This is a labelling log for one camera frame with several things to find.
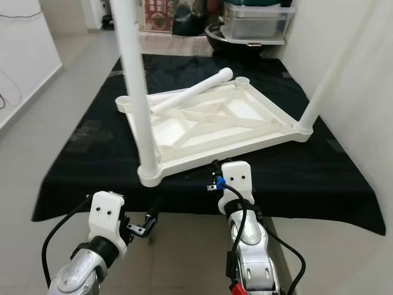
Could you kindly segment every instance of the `white pipe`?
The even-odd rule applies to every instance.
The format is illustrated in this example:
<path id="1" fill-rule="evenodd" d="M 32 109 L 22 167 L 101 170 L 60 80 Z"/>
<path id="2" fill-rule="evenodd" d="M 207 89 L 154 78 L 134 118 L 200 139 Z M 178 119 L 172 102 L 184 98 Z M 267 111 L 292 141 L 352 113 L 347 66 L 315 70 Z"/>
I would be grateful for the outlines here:
<path id="1" fill-rule="evenodd" d="M 230 68 L 221 69 L 217 74 L 203 80 L 202 82 L 195 84 L 193 87 L 184 90 L 183 92 L 175 95 L 174 97 L 163 101 L 162 103 L 152 107 L 152 114 L 159 114 L 167 109 L 178 106 L 182 101 L 191 98 L 197 94 L 200 94 L 217 84 L 229 81 L 233 77 L 233 72 Z"/>
<path id="2" fill-rule="evenodd" d="M 117 40 L 125 72 L 127 93 L 133 98 L 133 115 L 141 166 L 138 173 L 146 177 L 159 174 L 155 160 L 154 141 L 150 125 L 149 104 L 142 55 L 139 52 L 137 1 L 111 0 Z"/>
<path id="3" fill-rule="evenodd" d="M 318 85 L 312 99 L 308 103 L 302 118 L 300 118 L 299 122 L 295 124 L 295 128 L 299 131 L 304 133 L 313 132 L 313 125 L 318 118 L 319 113 L 321 112 L 322 104 L 331 94 L 336 82 L 341 77 L 346 65 L 348 64 L 349 57 L 351 56 L 351 53 L 353 52 L 360 37 L 362 36 L 362 33 L 365 31 L 368 23 L 370 22 L 377 5 L 377 0 L 369 0 L 369 5 L 366 7 L 366 10 L 360 21 L 360 25 L 357 27 L 344 49 L 333 61 L 326 75 Z"/>
<path id="4" fill-rule="evenodd" d="M 180 94 L 181 92 L 184 92 L 184 91 L 186 91 L 187 90 L 187 88 L 183 88 L 183 89 L 177 89 L 177 90 L 175 90 L 176 92 L 172 92 L 172 91 L 170 91 L 170 92 L 162 92 L 162 93 L 153 93 L 153 94 L 148 94 L 147 95 L 147 99 L 149 100 L 149 102 L 150 103 L 158 103 L 158 102 L 160 102 L 160 101 L 163 101 L 163 100 L 167 100 L 168 98 L 172 98 L 172 97 L 174 97 L 175 95 L 178 95 L 178 94 Z"/>

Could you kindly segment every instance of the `electrical cable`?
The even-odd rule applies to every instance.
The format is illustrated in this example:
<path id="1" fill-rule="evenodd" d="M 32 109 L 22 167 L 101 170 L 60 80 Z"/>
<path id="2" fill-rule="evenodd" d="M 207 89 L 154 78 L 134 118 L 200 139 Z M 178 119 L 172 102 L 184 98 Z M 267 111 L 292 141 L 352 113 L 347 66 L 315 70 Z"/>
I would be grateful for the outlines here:
<path id="1" fill-rule="evenodd" d="M 303 256 L 296 251 L 295 249 L 293 249 L 290 245 L 288 245 L 286 242 L 284 242 L 283 240 L 281 240 L 279 237 L 277 237 L 277 235 L 275 235 L 271 230 L 269 230 L 267 227 L 265 227 L 265 230 L 268 232 L 268 234 L 273 237 L 277 242 L 279 242 L 282 246 L 286 247 L 289 251 L 291 251 L 294 255 L 296 255 L 299 259 L 300 262 L 302 263 L 302 267 L 299 271 L 299 273 L 297 274 L 297 276 L 295 277 L 294 281 L 292 282 L 292 284 L 290 284 L 289 290 L 287 295 L 293 295 L 295 288 L 297 286 L 297 284 L 299 283 L 299 281 L 302 279 L 303 275 L 306 272 L 306 261 L 303 258 Z"/>
<path id="2" fill-rule="evenodd" d="M 41 13 L 42 13 L 42 10 L 40 10 L 36 14 L 32 14 L 32 15 L 4 15 L 4 14 L 0 14 L 0 17 L 5 17 L 5 18 L 32 18 L 32 17 L 35 17 L 36 15 L 39 15 Z"/>
<path id="3" fill-rule="evenodd" d="M 0 100 L 2 101 L 2 105 L 0 106 L 0 109 L 4 109 L 6 107 L 6 100 L 2 95 L 0 94 Z"/>
<path id="4" fill-rule="evenodd" d="M 232 249 L 231 249 L 232 253 L 236 253 L 236 249 L 239 245 L 240 238 L 241 238 L 241 235 L 243 234 L 244 226 L 246 224 L 246 218 L 247 218 L 246 202 L 244 201 L 244 197 L 236 189 L 234 189 L 233 187 L 229 186 L 226 183 L 223 183 L 222 186 L 224 188 L 230 190 L 231 192 L 233 192 L 235 195 L 237 195 L 239 197 L 239 199 L 241 201 L 241 205 L 243 207 L 243 217 L 241 218 L 240 226 L 238 229 L 238 234 L 236 235 L 235 242 L 233 243 Z M 232 284 L 236 284 L 235 278 L 231 278 L 231 281 L 232 281 Z"/>
<path id="5" fill-rule="evenodd" d="M 86 200 L 84 200 L 82 203 L 80 203 L 75 209 L 73 209 L 71 212 L 69 212 L 48 234 L 47 238 L 44 241 L 44 244 L 42 244 L 42 251 L 41 251 L 41 260 L 42 260 L 42 270 L 44 271 L 44 276 L 45 280 L 47 282 L 47 286 L 49 289 L 50 286 L 50 275 L 49 275 L 49 269 L 48 269 L 48 262 L 47 262 L 47 249 L 48 249 L 48 244 L 50 239 L 55 235 L 57 230 L 67 222 L 74 214 L 78 213 L 81 209 L 83 209 L 85 206 L 89 205 L 92 200 L 92 196 L 88 195 Z"/>
<path id="6" fill-rule="evenodd" d="M 2 100 L 3 100 L 3 102 L 4 102 L 4 107 L 3 107 L 3 108 L 0 108 L 0 109 L 4 109 L 4 108 L 6 107 L 6 103 L 8 103 L 10 106 L 13 106 L 13 107 L 18 106 L 18 105 L 21 103 L 21 101 L 22 101 L 22 90 L 20 89 L 20 87 L 18 86 L 18 84 L 16 84 L 15 81 L 12 80 L 11 77 L 10 77 L 3 69 L 0 68 L 0 72 L 2 72 L 3 75 L 5 75 L 5 76 L 8 78 L 8 80 L 11 81 L 11 83 L 15 86 L 15 88 L 16 88 L 16 89 L 18 90 L 18 92 L 19 92 L 19 99 L 18 99 L 18 103 L 16 103 L 16 104 L 10 103 L 9 100 L 5 99 L 5 98 L 1 95 L 1 98 L 2 98 Z"/>

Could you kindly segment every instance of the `plastic storage box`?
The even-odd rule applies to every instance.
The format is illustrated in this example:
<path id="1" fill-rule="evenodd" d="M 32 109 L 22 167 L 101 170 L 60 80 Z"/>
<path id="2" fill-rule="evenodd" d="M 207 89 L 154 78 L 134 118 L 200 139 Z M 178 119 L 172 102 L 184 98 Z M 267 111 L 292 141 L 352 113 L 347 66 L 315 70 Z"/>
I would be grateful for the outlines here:
<path id="1" fill-rule="evenodd" d="M 258 7 L 225 3 L 221 32 L 233 43 L 285 44 L 284 36 L 294 12 L 293 7 L 280 4 Z"/>
<path id="2" fill-rule="evenodd" d="M 270 6 L 281 3 L 281 0 L 224 0 L 233 5 Z"/>

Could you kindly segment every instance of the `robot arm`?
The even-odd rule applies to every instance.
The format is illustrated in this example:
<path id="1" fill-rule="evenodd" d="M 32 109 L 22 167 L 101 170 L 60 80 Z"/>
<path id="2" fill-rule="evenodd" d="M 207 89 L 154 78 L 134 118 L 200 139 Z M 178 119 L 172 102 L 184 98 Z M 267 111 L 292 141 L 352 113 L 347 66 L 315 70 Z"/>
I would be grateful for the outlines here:
<path id="1" fill-rule="evenodd" d="M 213 173 L 213 182 L 212 186 L 208 186 L 209 191 L 224 188 L 220 185 L 222 182 L 228 183 L 243 196 L 247 208 L 243 233 L 236 248 L 236 260 L 231 261 L 230 255 L 227 259 L 227 276 L 237 282 L 231 286 L 232 293 L 279 294 L 276 267 L 267 253 L 268 234 L 259 222 L 262 214 L 252 197 L 250 165 L 243 161 L 224 163 L 221 169 Z M 224 189 L 219 210 L 226 215 L 235 242 L 243 218 L 243 203 L 234 192 Z M 236 274 L 231 273 L 231 269 L 236 269 Z"/>
<path id="2" fill-rule="evenodd" d="M 134 236 L 147 237 L 157 223 L 161 199 L 146 214 L 143 226 L 130 224 L 124 214 L 125 198 L 113 192 L 93 196 L 88 223 L 89 242 L 80 244 L 52 280 L 48 295 L 98 295 L 113 262 L 123 259 Z"/>
<path id="3" fill-rule="evenodd" d="M 243 203 L 233 191 L 224 189 L 219 200 L 219 210 L 227 216 L 233 242 L 241 228 L 243 204 L 247 213 L 236 253 L 227 259 L 227 276 L 235 282 L 231 285 L 232 294 L 279 294 L 276 267 L 267 253 L 268 235 L 260 223 L 262 214 L 252 197 L 251 167 L 242 161 L 216 167 L 214 184 L 208 186 L 208 190 L 223 189 L 222 183 L 227 182 L 244 198 Z M 113 192 L 95 193 L 88 220 L 89 242 L 76 248 L 71 262 L 52 280 L 48 295 L 98 295 L 108 268 L 117 258 L 124 258 L 128 244 L 135 236 L 150 234 L 157 223 L 162 201 L 155 202 L 146 214 L 143 226 L 135 226 L 125 216 L 124 196 Z"/>

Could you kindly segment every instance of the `black table cover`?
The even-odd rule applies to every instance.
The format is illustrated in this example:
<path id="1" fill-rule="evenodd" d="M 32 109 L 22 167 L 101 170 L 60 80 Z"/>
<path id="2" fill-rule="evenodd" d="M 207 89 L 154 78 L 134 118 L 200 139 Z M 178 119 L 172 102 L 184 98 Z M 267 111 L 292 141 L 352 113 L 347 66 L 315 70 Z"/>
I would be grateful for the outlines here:
<path id="1" fill-rule="evenodd" d="M 190 87 L 228 66 L 295 119 L 308 104 L 279 60 L 143 57 L 149 93 Z M 120 62 L 114 69 L 121 69 Z M 157 187 L 139 183 L 135 142 L 114 102 L 120 95 L 126 95 L 123 76 L 108 78 L 47 173 L 33 221 L 66 214 L 101 190 L 125 194 L 127 211 L 147 211 L 163 195 L 166 212 L 219 214 L 217 199 L 206 191 L 212 181 L 208 165 L 166 177 Z M 264 215 L 343 221 L 385 234 L 375 193 L 320 118 L 306 143 L 284 143 L 235 159 L 252 164 L 254 198 Z"/>

